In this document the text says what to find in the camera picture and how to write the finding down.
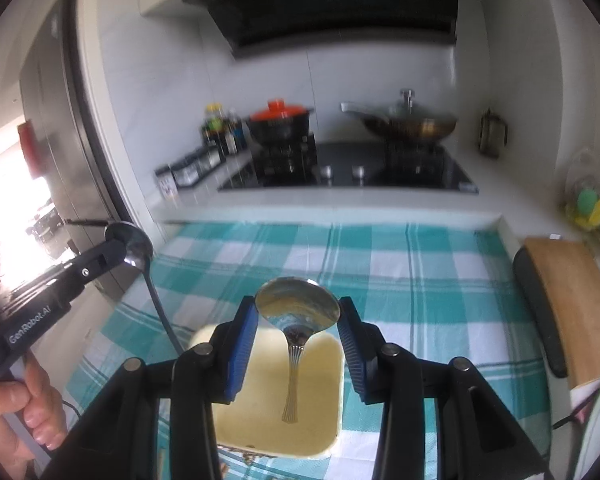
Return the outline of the left hand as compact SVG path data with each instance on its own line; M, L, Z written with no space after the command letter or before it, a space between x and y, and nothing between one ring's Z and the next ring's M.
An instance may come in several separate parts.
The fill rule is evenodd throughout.
M5 416L21 415L28 433L47 451L55 451L68 434L59 391L29 352L24 359L24 382L0 382L0 465L4 479L24 479L34 454L10 428Z

